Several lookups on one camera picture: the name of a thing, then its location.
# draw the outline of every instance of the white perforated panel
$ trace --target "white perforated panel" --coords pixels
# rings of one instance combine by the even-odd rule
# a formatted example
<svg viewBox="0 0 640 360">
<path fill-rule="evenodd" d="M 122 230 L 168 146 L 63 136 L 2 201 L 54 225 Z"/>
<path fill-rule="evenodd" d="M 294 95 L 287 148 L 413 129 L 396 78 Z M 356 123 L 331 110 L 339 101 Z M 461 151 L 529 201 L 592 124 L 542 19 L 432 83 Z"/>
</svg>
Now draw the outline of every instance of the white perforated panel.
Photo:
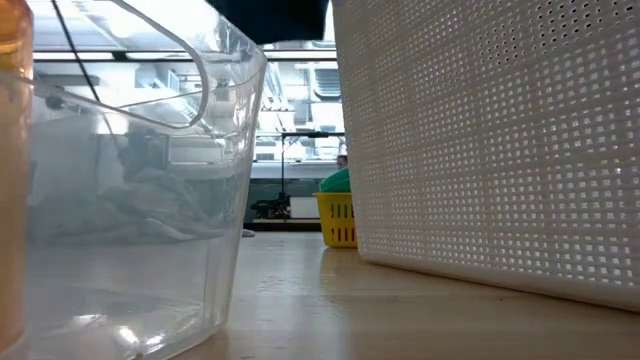
<svg viewBox="0 0 640 360">
<path fill-rule="evenodd" d="M 639 10 L 334 0 L 361 254 L 640 311 Z"/>
</svg>

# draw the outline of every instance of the black cable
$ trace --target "black cable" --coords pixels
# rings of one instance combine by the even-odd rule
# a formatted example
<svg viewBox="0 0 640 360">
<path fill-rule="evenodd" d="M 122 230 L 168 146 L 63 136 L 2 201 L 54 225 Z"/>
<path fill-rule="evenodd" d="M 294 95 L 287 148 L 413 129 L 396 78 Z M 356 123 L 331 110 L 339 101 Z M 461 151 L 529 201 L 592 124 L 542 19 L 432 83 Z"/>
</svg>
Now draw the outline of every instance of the black cable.
<svg viewBox="0 0 640 360">
<path fill-rule="evenodd" d="M 84 80 L 87 82 L 87 85 L 89 86 L 89 89 L 91 89 L 91 94 L 93 94 L 93 97 L 97 102 L 102 104 L 102 101 L 100 101 L 100 96 L 98 96 L 98 91 L 96 91 L 96 88 L 93 85 L 93 82 L 91 82 L 91 78 L 89 77 L 89 73 L 87 72 L 87 68 L 84 66 L 84 63 L 82 62 L 82 59 L 80 59 L 80 54 L 78 54 L 78 49 L 76 48 L 76 45 L 73 42 L 73 39 L 71 38 L 71 32 L 69 31 L 69 28 L 67 27 L 67 23 L 64 20 L 64 16 L 62 15 L 62 12 L 60 11 L 60 7 L 58 6 L 58 2 L 56 0 L 51 0 L 51 4 L 53 5 L 53 9 L 56 12 L 56 16 L 58 17 L 58 21 L 60 21 L 60 26 L 62 27 L 62 32 L 64 33 L 65 38 L 67 39 L 67 43 L 69 43 L 69 47 L 71 48 L 71 51 L 73 52 L 73 55 L 76 58 L 76 62 L 78 63 L 78 66 L 80 66 L 80 71 L 82 72 L 82 76 L 84 77 Z M 116 147 L 116 151 L 118 152 L 118 154 L 120 154 L 120 147 L 118 146 L 117 138 L 116 138 L 115 134 L 113 133 L 113 129 L 111 128 L 111 124 L 109 123 L 109 120 L 107 119 L 107 116 L 104 113 L 102 113 L 102 118 L 103 118 L 105 124 L 107 125 L 107 129 L 109 130 L 109 134 L 111 134 L 111 138 L 113 140 L 113 145 Z"/>
</svg>

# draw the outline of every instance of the fluorescent light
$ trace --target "fluorescent light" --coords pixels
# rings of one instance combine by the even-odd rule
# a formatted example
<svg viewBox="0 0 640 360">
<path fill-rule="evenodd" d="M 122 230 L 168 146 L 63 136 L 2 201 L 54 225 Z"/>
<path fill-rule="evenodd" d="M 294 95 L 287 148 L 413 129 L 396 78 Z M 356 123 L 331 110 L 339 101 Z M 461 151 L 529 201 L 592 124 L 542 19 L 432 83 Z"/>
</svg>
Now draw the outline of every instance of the fluorescent light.
<svg viewBox="0 0 640 360">
<path fill-rule="evenodd" d="M 335 50 L 265 50 L 264 54 L 269 60 L 336 60 Z"/>
<path fill-rule="evenodd" d="M 316 70 L 316 69 L 338 70 L 338 63 L 330 62 L 330 61 L 315 62 L 315 63 L 304 62 L 304 63 L 295 64 L 294 68 L 296 68 L 296 70 Z"/>
<path fill-rule="evenodd" d="M 174 51 L 174 52 L 127 52 L 127 57 L 131 60 L 161 60 L 165 58 L 170 59 L 191 59 L 191 56 L 186 52 Z"/>
<path fill-rule="evenodd" d="M 81 52 L 78 53 L 81 60 L 113 60 L 110 52 Z M 33 60 L 55 61 L 55 60 L 75 60 L 72 52 L 34 52 Z"/>
</svg>

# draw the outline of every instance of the table surface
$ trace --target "table surface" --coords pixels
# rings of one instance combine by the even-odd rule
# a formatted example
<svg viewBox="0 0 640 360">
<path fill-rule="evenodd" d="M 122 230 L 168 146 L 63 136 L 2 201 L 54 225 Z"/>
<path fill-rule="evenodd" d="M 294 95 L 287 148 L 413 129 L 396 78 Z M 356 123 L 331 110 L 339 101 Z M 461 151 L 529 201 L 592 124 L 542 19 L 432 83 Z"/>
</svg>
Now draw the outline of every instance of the table surface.
<svg viewBox="0 0 640 360">
<path fill-rule="evenodd" d="M 316 233 L 240 246 L 226 328 L 179 360 L 640 359 L 640 315 L 364 262 Z"/>
</svg>

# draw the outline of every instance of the yellow basket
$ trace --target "yellow basket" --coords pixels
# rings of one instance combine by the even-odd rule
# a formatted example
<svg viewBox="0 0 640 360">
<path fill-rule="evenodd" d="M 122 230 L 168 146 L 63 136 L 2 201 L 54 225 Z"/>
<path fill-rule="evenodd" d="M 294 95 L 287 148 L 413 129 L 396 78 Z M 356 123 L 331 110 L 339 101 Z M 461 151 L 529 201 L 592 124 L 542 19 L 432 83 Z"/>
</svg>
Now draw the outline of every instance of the yellow basket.
<svg viewBox="0 0 640 360">
<path fill-rule="evenodd" d="M 313 196 L 318 199 L 325 245 L 357 248 L 351 193 L 318 193 Z"/>
</svg>

